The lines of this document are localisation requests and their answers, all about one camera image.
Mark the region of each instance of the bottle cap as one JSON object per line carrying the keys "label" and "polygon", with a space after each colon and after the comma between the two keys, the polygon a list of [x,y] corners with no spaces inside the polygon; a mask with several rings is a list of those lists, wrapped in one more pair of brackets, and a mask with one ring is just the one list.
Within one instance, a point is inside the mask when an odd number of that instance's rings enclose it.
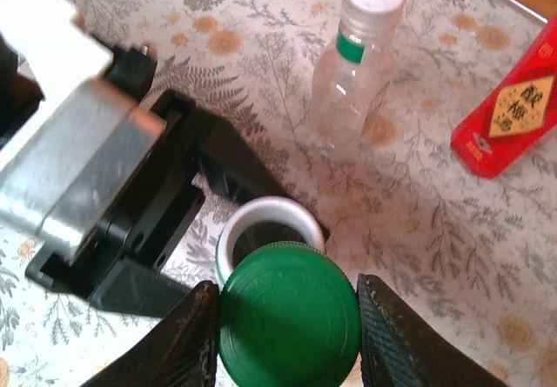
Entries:
{"label": "bottle cap", "polygon": [[242,387],[338,387],[359,354],[359,304],[322,253],[294,242],[242,261],[221,293],[220,358]]}
{"label": "bottle cap", "polygon": [[344,0],[341,19],[366,33],[394,30],[402,18],[405,0]]}

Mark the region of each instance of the plastic bottle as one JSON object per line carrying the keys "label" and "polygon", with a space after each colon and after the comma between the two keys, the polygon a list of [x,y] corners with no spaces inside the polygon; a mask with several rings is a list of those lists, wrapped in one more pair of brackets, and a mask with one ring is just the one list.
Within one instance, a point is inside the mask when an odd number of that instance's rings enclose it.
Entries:
{"label": "plastic bottle", "polygon": [[339,31],[317,61],[308,119],[312,143],[346,158],[377,116],[397,63],[390,45],[405,0],[344,0]]}

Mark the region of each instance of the tablecloth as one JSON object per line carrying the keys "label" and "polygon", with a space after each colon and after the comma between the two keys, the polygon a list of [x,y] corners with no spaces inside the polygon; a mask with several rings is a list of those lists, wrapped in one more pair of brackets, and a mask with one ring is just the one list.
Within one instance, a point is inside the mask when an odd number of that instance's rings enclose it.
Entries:
{"label": "tablecloth", "polygon": [[[491,181],[470,175],[448,146],[539,25],[499,0],[407,0],[393,43],[399,73],[369,145],[332,162],[305,143],[305,120],[312,67],[341,0],[72,1],[104,38],[156,44],[145,103],[172,87],[230,119],[330,226],[327,253],[353,282],[381,276],[507,383],[557,385],[554,134]],[[187,284],[214,279],[216,236],[234,210],[197,182],[208,199],[165,267]],[[156,323],[31,284],[23,272],[39,248],[0,228],[0,387],[78,386]],[[357,371],[348,383],[361,385]],[[231,385],[221,371],[218,385]]]}

